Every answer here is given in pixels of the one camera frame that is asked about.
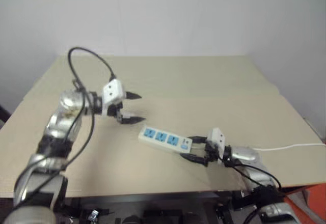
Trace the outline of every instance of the white power strip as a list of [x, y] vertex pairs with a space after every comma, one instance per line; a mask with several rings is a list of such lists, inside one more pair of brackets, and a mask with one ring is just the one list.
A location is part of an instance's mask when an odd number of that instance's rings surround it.
[[189, 153], [193, 143], [190, 138], [146, 125], [139, 133], [138, 139], [151, 146], [179, 153]]

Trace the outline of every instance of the power strip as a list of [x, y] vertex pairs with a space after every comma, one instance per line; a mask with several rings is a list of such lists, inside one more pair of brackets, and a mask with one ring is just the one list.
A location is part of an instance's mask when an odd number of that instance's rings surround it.
[[186, 154], [190, 152], [193, 143], [190, 138], [146, 125], [139, 133], [138, 139], [157, 148]]

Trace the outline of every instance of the table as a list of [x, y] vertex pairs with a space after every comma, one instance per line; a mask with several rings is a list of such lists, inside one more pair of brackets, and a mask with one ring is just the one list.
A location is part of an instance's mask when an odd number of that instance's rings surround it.
[[[230, 145], [274, 148], [320, 143], [319, 138], [253, 63], [238, 57], [106, 57], [128, 91], [124, 109], [145, 117], [135, 125], [96, 116], [94, 135], [67, 169], [67, 197], [240, 190], [238, 174], [216, 163], [208, 168], [138, 142], [146, 123], [179, 135], [206, 135], [219, 127]], [[90, 56], [73, 58], [89, 91], [100, 92], [109, 72]], [[0, 131], [0, 197], [12, 197], [18, 174], [42, 136], [60, 92], [73, 88], [65, 57], [59, 57], [33, 85]], [[70, 155], [90, 127], [83, 125]], [[260, 152], [283, 186], [326, 182], [326, 148], [296, 147]]]

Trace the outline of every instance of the blue outlet socket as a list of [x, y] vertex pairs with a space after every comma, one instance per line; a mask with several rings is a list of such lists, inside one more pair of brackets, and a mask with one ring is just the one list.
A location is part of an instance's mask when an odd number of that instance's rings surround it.
[[144, 136], [153, 138], [155, 135], [155, 131], [151, 129], [146, 129], [144, 132]]
[[170, 135], [169, 138], [168, 138], [168, 144], [171, 144], [173, 146], [177, 146], [178, 141], [179, 141], [179, 138], [177, 136]]
[[158, 132], [155, 139], [158, 140], [158, 141], [161, 141], [161, 142], [164, 142], [165, 139], [167, 139], [167, 134], [165, 133], [161, 133], [161, 132]]

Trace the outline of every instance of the white wall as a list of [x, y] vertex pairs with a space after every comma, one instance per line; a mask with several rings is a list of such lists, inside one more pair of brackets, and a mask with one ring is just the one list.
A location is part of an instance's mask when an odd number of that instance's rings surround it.
[[325, 136], [326, 0], [0, 0], [0, 104], [56, 55], [249, 54]]

